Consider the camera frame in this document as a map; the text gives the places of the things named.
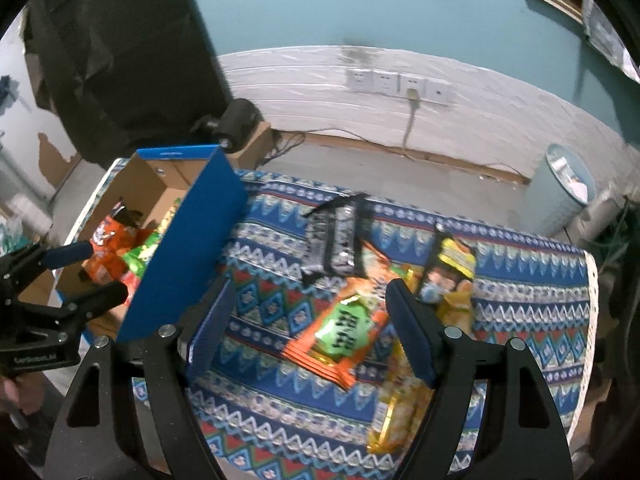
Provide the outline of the person's left hand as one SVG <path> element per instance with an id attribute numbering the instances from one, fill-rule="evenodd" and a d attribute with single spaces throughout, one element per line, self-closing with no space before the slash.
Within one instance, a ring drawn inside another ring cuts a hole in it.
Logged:
<path id="1" fill-rule="evenodd" d="M 26 415 L 39 411 L 45 396 L 44 375 L 40 372 L 13 379 L 1 377 L 1 399 L 9 401 Z"/>

